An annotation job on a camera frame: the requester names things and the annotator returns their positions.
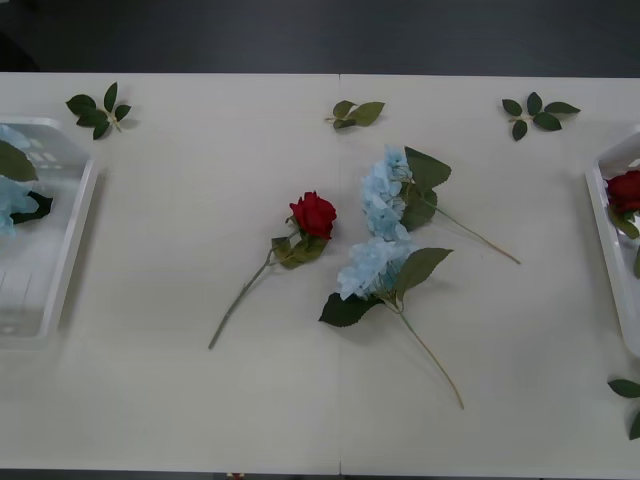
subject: green leaf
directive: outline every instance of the green leaf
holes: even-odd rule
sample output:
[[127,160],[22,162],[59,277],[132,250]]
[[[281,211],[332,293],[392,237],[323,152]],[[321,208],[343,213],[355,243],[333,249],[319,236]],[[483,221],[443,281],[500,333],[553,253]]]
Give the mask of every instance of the green leaf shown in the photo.
[[629,220],[618,215],[611,205],[607,206],[607,213],[609,214],[609,220],[613,223],[613,226],[624,233],[627,237],[635,240],[640,236],[640,232],[634,224]]
[[451,175],[451,167],[440,160],[410,147],[404,147],[404,151],[407,154],[407,162],[413,174],[413,180],[422,193],[446,182]]
[[126,117],[131,111],[131,107],[129,105],[118,105],[116,107],[116,120],[119,122],[122,121],[124,117]]
[[349,111],[353,106],[355,106],[355,103],[350,102],[349,100],[342,100],[341,102],[336,103],[336,106],[333,107],[333,116],[336,118],[344,118],[349,114]]
[[347,116],[347,120],[355,120],[356,125],[368,127],[378,119],[383,108],[382,102],[363,103]]
[[67,107],[74,115],[80,116],[83,113],[96,109],[96,102],[89,95],[76,95],[67,102]]
[[302,265],[298,260],[293,257],[291,252],[291,242],[287,237],[278,237],[271,239],[271,246],[273,247],[273,253],[280,261],[280,265],[287,269],[294,269]]
[[574,107],[573,105],[569,105],[568,103],[553,102],[547,105],[546,107],[544,107],[544,111],[547,113],[570,114],[570,113],[579,113],[580,109]]
[[629,430],[629,440],[635,440],[640,438],[640,412],[636,414],[636,418],[633,419],[631,424],[631,430]]
[[640,247],[638,247],[638,253],[636,253],[636,260],[633,262],[633,274],[636,278],[640,278]]
[[349,120],[340,120],[339,118],[333,122],[334,130],[340,130],[341,128],[353,127],[356,124],[356,121],[353,119]]
[[38,202],[38,209],[32,213],[12,213],[11,218],[13,219],[14,225],[20,225],[24,222],[29,222],[31,220],[38,220],[40,218],[46,217],[51,213],[51,204],[53,203],[53,198],[47,198],[39,193],[31,191],[27,194],[27,196],[33,198],[36,202]]
[[362,300],[355,295],[342,300],[339,293],[332,293],[324,304],[320,321],[334,327],[348,327],[358,323],[369,309],[381,303],[384,302],[379,298]]
[[623,378],[607,382],[611,390],[624,398],[640,398],[640,385]]
[[118,82],[115,82],[109,87],[107,93],[104,94],[104,108],[107,112],[112,112],[113,107],[116,104],[116,98],[118,97]]
[[438,196],[433,190],[429,190],[425,195],[422,195],[418,192],[417,188],[409,187],[408,195],[400,192],[400,196],[407,205],[404,209],[404,213],[402,214],[400,223],[405,226],[408,232],[423,226],[435,215],[435,207],[438,205]]
[[440,262],[451,252],[453,250],[444,248],[421,248],[409,255],[398,273],[394,287],[398,300],[404,301],[404,294],[429,278]]
[[76,125],[81,127],[97,127],[103,122],[107,121],[107,114],[102,110],[93,110],[90,112],[85,112],[80,115]]
[[0,175],[16,182],[37,180],[36,169],[27,156],[10,143],[0,140]]
[[98,140],[99,138],[101,138],[105,133],[107,133],[107,130],[109,130],[110,126],[111,124],[106,120],[103,123],[97,125],[93,130],[93,139]]
[[538,125],[543,130],[549,132],[555,132],[556,130],[562,130],[560,120],[551,115],[550,113],[542,112],[533,117],[533,123]]
[[511,130],[511,136],[516,142],[518,140],[522,140],[522,137],[527,134],[528,128],[529,127],[527,127],[527,122],[525,122],[524,120],[516,120],[516,122],[513,124],[513,130]]
[[542,110],[542,99],[540,95],[533,92],[529,95],[529,98],[527,98],[527,111],[529,115],[537,115],[540,113],[540,110]]
[[504,108],[504,111],[513,117],[519,117],[522,115],[522,107],[515,100],[505,98],[502,100],[502,108]]

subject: red rose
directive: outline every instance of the red rose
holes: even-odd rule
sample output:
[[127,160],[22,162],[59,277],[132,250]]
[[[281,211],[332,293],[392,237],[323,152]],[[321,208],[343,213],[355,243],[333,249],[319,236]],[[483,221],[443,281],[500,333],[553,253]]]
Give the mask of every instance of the red rose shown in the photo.
[[304,194],[298,203],[290,203],[293,216],[302,230],[314,237],[331,239],[336,209],[329,202],[320,198],[316,192]]
[[607,192],[619,213],[640,210],[640,171],[633,170],[608,180]]

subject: rose stem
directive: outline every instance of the rose stem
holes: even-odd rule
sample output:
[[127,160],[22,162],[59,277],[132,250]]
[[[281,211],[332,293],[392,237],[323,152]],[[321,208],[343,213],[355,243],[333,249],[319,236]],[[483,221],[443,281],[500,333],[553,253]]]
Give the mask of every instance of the rose stem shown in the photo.
[[413,333],[413,336],[416,337],[416,339],[420,342],[420,344],[424,347],[424,349],[427,351],[427,353],[431,356],[431,358],[433,359],[433,361],[436,363],[436,365],[438,366],[438,368],[440,368],[440,371],[444,374],[444,376],[447,378],[447,380],[449,381],[449,385],[451,385],[451,388],[453,388],[453,391],[456,394],[456,397],[458,397],[458,402],[460,402],[460,407],[464,410],[464,403],[462,402],[462,397],[460,396],[460,392],[458,392],[458,389],[456,388],[455,383],[453,383],[453,380],[451,380],[451,377],[449,376],[449,374],[447,373],[447,371],[444,369],[444,367],[442,366],[442,364],[438,361],[438,359],[436,358],[436,356],[433,354],[433,352],[431,350],[429,350],[429,347],[427,347],[427,345],[422,341],[422,339],[418,336],[418,334],[415,332],[415,330],[413,329],[413,327],[411,326],[411,324],[409,323],[409,321],[407,320],[407,318],[404,316],[404,314],[402,312],[398,312],[398,315],[400,315],[400,318],[402,318],[402,321],[404,322],[404,324],[407,326],[407,328],[409,329],[409,331],[411,333]]
[[442,215],[444,215],[445,217],[447,217],[449,220],[451,220],[453,223],[455,223],[456,225],[458,225],[459,227],[464,228],[467,232],[471,233],[472,235],[475,235],[476,237],[478,237],[480,240],[482,240],[484,243],[486,243],[487,245],[489,245],[491,248],[493,248],[494,250],[497,250],[498,252],[500,252],[501,254],[503,254],[505,257],[510,258],[511,260],[513,260],[514,262],[516,262],[518,265],[522,265],[522,262],[520,260],[518,260],[516,257],[514,257],[513,255],[505,252],[504,250],[502,250],[500,247],[498,247],[497,245],[491,243],[489,240],[487,240],[486,238],[484,238],[482,235],[480,235],[479,233],[474,232],[473,230],[471,230],[470,228],[465,227],[464,225],[462,225],[459,221],[457,221],[455,218],[453,218],[451,215],[449,215],[448,213],[446,213],[443,210],[440,210],[437,206],[433,205],[430,202],[427,202],[424,198],[422,199],[422,201],[424,203],[426,203],[427,205],[429,205],[431,208],[436,209],[437,211],[439,211]]
[[[286,240],[283,240],[283,242],[286,242],[287,240],[291,240],[291,238],[296,233],[298,233],[298,230],[296,230],[291,235],[289,235]],[[216,333],[213,335],[213,338],[211,339],[211,343],[209,343],[209,350],[211,350],[213,346],[216,344],[216,341],[218,340],[218,337],[222,333],[222,329],[224,328],[227,321],[231,317],[231,314],[236,309],[236,307],[240,305],[240,302],[242,301],[244,296],[247,294],[247,292],[251,289],[251,286],[255,283],[255,281],[258,279],[260,274],[264,272],[264,269],[270,266],[271,255],[273,254],[274,250],[275,250],[275,247],[272,247],[271,250],[269,250],[269,253],[267,254],[267,259],[265,260],[265,262],[262,264],[260,269],[255,273],[255,275],[251,278],[251,280],[249,280],[249,283],[246,283],[244,287],[242,287],[242,290],[240,290],[240,293],[238,294],[236,299],[233,301],[233,303],[229,307],[229,310],[227,310],[227,313],[225,313],[224,317],[222,317],[222,321],[220,322],[220,325],[218,325],[218,329],[216,330]]]

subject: stem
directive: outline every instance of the stem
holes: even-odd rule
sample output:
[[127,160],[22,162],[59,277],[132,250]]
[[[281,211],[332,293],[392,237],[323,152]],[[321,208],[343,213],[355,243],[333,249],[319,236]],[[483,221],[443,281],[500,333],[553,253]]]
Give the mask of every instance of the stem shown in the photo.
[[495,245],[494,243],[491,243],[489,240],[487,240],[486,238],[484,238],[482,235],[480,235],[477,232],[474,232],[473,230],[471,230],[470,228],[465,227],[464,225],[462,225],[459,221],[457,221],[455,218],[453,218],[451,215],[449,215],[448,213],[446,213],[445,211],[439,209],[437,206],[433,205],[430,202],[427,202],[424,198],[422,198],[422,201],[424,203],[426,203],[427,205],[429,205],[431,208],[435,208],[437,211],[439,211],[442,215],[444,215],[445,217],[447,217],[449,220],[451,220],[453,223],[455,223],[456,225],[458,225],[461,228],[464,228],[467,232],[471,233],[472,235],[475,235],[476,237],[478,237],[480,240],[482,240],[484,243],[486,243],[487,245],[489,245],[491,248],[493,248],[494,250],[500,252],[501,254],[503,254],[505,257],[510,258],[511,260],[513,260],[514,262],[516,262],[518,265],[522,265],[522,262],[520,260],[518,260],[516,257],[514,257],[513,255],[505,252],[503,249],[501,249],[500,247],[498,247],[497,245]]
[[[291,235],[289,235],[287,237],[286,240],[283,240],[284,242],[291,240],[291,238],[298,233],[298,230],[296,230],[295,232],[293,232]],[[251,286],[255,283],[255,281],[258,279],[258,277],[262,274],[262,272],[264,272],[264,269],[267,267],[272,266],[271,264],[271,255],[273,254],[273,251],[275,250],[275,247],[272,247],[271,250],[269,250],[269,253],[267,254],[267,259],[264,261],[264,263],[262,264],[262,266],[258,269],[258,271],[255,273],[255,275],[251,278],[251,280],[249,280],[249,283],[245,283],[244,287],[242,287],[242,290],[240,290],[240,293],[238,294],[238,296],[236,297],[236,299],[233,301],[233,303],[231,304],[231,306],[229,307],[229,309],[227,310],[227,313],[224,314],[224,317],[222,317],[222,321],[220,322],[220,325],[218,325],[218,329],[216,330],[216,333],[213,335],[213,339],[211,339],[211,343],[209,343],[209,350],[211,350],[213,348],[213,346],[216,344],[216,342],[218,341],[218,337],[220,337],[220,334],[222,333],[222,329],[224,328],[224,326],[227,324],[227,322],[229,321],[229,318],[231,317],[231,314],[234,312],[234,310],[238,307],[238,305],[240,305],[240,302],[242,301],[242,299],[244,298],[244,296],[247,294],[247,292],[251,289]]]
[[415,330],[413,329],[413,327],[411,326],[411,324],[409,323],[409,321],[407,320],[407,318],[404,316],[404,314],[402,312],[399,312],[398,315],[400,315],[400,318],[402,319],[402,321],[404,322],[404,324],[407,326],[407,328],[409,329],[409,331],[411,333],[413,333],[413,336],[416,337],[416,339],[418,339],[418,341],[420,342],[420,344],[424,347],[424,349],[427,351],[427,353],[431,356],[431,358],[433,359],[433,361],[436,363],[436,365],[438,366],[438,368],[440,368],[440,371],[444,374],[444,376],[447,378],[447,380],[449,381],[449,385],[451,385],[451,388],[453,388],[453,391],[456,394],[456,397],[458,397],[458,402],[460,402],[460,407],[464,410],[464,403],[462,402],[462,397],[460,396],[460,392],[458,392],[458,389],[456,388],[455,383],[453,383],[453,380],[451,380],[451,377],[449,376],[449,374],[447,373],[447,371],[444,369],[444,367],[442,366],[442,364],[438,361],[438,359],[436,358],[436,356],[433,354],[433,352],[431,350],[429,350],[429,347],[427,347],[427,345],[422,341],[422,339],[418,336],[418,334],[415,332]]

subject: white plastic tray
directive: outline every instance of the white plastic tray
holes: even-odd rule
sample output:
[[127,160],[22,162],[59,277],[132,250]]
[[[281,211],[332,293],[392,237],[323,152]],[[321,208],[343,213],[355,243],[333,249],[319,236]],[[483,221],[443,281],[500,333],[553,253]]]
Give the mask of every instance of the white plastic tray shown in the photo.
[[633,273],[640,240],[631,240],[619,233],[609,221],[605,182],[629,170],[640,170],[640,126],[600,155],[586,172],[622,336],[631,353],[640,357],[640,279]]
[[0,249],[0,348],[39,348],[58,326],[97,169],[54,120],[0,117],[0,124],[26,137],[21,150],[39,178],[33,189],[53,197],[48,216],[16,226]]

